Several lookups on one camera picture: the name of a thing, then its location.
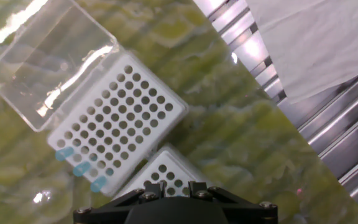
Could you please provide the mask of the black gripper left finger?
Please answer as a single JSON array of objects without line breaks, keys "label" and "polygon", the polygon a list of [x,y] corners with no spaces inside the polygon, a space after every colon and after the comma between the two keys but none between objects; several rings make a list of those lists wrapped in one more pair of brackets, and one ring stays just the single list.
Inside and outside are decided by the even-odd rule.
[{"label": "black gripper left finger", "polygon": [[129,212],[138,205],[165,197],[165,184],[147,184],[98,208],[81,207],[73,212],[73,223],[125,223]]}]

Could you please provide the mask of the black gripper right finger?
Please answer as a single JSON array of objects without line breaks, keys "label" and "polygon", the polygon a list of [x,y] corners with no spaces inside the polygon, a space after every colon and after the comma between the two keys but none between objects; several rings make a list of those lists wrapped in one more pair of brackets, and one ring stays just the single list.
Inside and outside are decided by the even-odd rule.
[{"label": "black gripper right finger", "polygon": [[207,211],[212,215],[221,212],[227,223],[278,224],[278,206],[272,202],[252,203],[223,188],[208,187],[206,182],[191,181],[188,187],[189,198],[213,205],[217,212]]}]

